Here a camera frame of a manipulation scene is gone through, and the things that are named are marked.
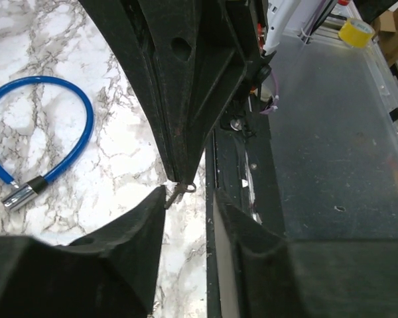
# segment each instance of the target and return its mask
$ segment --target small metal ring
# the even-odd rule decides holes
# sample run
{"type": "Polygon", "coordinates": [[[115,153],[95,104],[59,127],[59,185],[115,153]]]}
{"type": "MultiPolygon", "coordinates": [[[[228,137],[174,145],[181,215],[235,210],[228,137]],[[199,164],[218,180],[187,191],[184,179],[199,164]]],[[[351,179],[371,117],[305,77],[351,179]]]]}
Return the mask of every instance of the small metal ring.
{"type": "Polygon", "coordinates": [[[190,185],[184,185],[184,192],[186,192],[186,193],[195,193],[196,192],[196,184],[190,184],[190,185]]]}

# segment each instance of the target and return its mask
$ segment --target white marble countertop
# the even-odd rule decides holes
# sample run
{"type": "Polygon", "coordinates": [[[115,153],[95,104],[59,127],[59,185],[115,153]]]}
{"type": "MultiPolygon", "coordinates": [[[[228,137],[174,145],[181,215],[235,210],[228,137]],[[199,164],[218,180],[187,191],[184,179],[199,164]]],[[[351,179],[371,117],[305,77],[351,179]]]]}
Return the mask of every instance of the white marble countertop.
{"type": "MultiPolygon", "coordinates": [[[[76,0],[0,0],[0,86],[33,75],[78,85],[96,125],[82,157],[16,213],[0,202],[0,235],[68,244],[132,209],[166,182],[151,128],[125,74],[76,0]]],[[[0,162],[18,182],[46,173],[85,124],[70,91],[26,86],[0,100],[0,162]]],[[[204,160],[195,183],[166,215],[155,318],[206,316],[204,160]]],[[[0,180],[0,198],[11,190],[0,180]]]]}

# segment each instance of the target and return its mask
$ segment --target yellow tape roll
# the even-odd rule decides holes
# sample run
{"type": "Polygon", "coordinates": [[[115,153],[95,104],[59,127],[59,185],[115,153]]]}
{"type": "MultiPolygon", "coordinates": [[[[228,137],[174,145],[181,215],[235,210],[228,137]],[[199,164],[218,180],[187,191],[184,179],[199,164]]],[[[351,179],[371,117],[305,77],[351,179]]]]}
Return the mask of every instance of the yellow tape roll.
{"type": "Polygon", "coordinates": [[[348,19],[339,31],[339,37],[355,48],[365,48],[373,35],[374,29],[358,19],[348,19]]]}

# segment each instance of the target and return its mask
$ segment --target cable lock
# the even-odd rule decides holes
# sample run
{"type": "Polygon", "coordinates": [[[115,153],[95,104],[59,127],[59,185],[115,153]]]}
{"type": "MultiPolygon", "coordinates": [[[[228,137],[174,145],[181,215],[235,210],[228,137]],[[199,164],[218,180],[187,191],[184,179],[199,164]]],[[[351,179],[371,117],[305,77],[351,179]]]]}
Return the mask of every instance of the cable lock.
{"type": "Polygon", "coordinates": [[[0,165],[0,179],[6,184],[11,184],[15,189],[4,199],[2,203],[9,211],[15,211],[29,201],[34,199],[38,194],[43,192],[54,180],[61,176],[81,155],[92,135],[94,127],[94,112],[92,104],[87,95],[76,85],[65,81],[64,79],[55,78],[52,76],[29,76],[26,78],[16,79],[0,87],[0,98],[9,93],[10,91],[24,85],[49,83],[65,87],[75,94],[83,101],[86,108],[87,120],[84,131],[81,134],[79,141],[70,153],[51,171],[46,175],[35,177],[23,185],[19,185],[15,179],[0,165]]]}

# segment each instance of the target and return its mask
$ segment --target metal connector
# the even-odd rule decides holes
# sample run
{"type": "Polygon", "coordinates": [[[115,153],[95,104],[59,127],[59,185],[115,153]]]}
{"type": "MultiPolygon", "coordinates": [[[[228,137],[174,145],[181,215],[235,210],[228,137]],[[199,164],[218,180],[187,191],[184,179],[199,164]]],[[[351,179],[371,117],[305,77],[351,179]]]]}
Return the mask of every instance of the metal connector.
{"type": "Polygon", "coordinates": [[[34,199],[38,194],[29,184],[20,185],[18,189],[13,190],[7,197],[1,200],[5,209],[9,212],[16,211],[29,201],[34,199]]]}

